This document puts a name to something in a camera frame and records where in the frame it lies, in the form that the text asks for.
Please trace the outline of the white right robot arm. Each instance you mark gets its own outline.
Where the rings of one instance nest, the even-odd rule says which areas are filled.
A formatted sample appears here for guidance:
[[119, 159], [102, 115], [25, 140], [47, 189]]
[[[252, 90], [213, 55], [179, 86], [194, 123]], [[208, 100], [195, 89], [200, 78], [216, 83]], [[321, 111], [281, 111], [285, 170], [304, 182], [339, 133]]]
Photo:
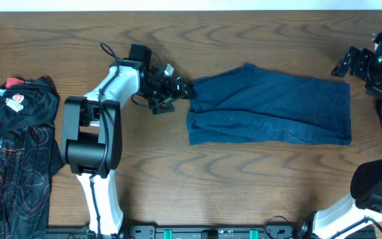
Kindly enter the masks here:
[[[382, 100], [382, 43], [374, 50], [350, 47], [333, 69], [333, 76], [347, 73], [365, 81], [367, 93]], [[353, 174], [350, 192], [327, 209], [303, 221], [295, 238], [353, 238], [363, 228], [382, 222], [382, 159], [360, 165]]]

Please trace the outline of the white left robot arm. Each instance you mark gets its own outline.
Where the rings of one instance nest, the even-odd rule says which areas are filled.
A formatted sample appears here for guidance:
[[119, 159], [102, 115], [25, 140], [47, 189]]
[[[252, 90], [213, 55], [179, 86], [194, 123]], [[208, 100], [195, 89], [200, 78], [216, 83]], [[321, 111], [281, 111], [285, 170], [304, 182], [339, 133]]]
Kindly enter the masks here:
[[115, 59], [107, 76], [84, 96], [64, 102], [61, 158], [85, 194], [90, 223], [87, 238], [126, 238], [115, 182], [123, 150], [121, 109], [143, 97], [153, 114], [174, 111], [173, 102], [191, 98], [192, 89], [170, 64]]

